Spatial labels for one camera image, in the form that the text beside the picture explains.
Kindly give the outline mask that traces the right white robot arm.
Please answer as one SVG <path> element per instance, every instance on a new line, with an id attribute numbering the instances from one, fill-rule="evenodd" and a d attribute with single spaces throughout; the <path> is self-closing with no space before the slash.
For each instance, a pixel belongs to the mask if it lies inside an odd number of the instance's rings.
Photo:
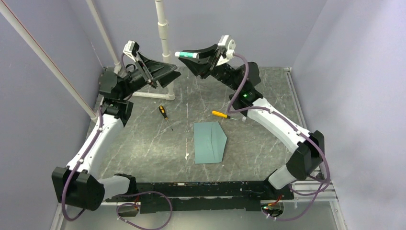
<path id="1" fill-rule="evenodd" d="M 177 51 L 175 56 L 196 77 L 214 77 L 230 89 L 228 114 L 241 113 L 277 137 L 292 153 L 290 159 L 266 179 L 264 194 L 277 198 L 282 189 L 306 179 L 325 160 L 324 137 L 295 124 L 272 106 L 255 87 L 260 83 L 257 63 L 248 62 L 234 50 L 213 45 L 199 50 Z"/>

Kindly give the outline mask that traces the light blue envelope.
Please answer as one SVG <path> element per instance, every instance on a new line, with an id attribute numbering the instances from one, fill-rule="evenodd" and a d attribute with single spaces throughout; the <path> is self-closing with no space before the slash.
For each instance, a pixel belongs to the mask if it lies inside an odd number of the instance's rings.
<path id="1" fill-rule="evenodd" d="M 195 164 L 221 163 L 227 137 L 219 122 L 196 122 L 194 130 Z"/>

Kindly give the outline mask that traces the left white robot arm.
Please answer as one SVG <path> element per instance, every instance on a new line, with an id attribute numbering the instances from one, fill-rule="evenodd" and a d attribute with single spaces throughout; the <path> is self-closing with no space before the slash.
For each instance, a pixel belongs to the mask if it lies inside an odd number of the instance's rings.
<path id="1" fill-rule="evenodd" d="M 100 179 L 99 168 L 109 146 L 126 126 L 133 109 L 128 100 L 147 85 L 166 87 L 180 76 L 177 66 L 152 60 L 139 53 L 133 71 L 124 77 L 105 68 L 99 76 L 103 96 L 98 119 L 92 132 L 75 157 L 65 166 L 56 167 L 52 182 L 59 203 L 85 210 L 96 210 L 102 201 L 120 196 L 125 201 L 136 198 L 136 178 L 118 173 Z"/>

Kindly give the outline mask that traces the green white glue stick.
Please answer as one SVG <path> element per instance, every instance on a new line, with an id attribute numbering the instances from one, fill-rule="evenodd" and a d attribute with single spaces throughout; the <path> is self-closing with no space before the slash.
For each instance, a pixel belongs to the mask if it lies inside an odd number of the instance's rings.
<path id="1" fill-rule="evenodd" d="M 199 54 L 194 52 L 186 52 L 186 51 L 176 51 L 175 57 L 177 58 L 193 58 L 199 59 Z"/>

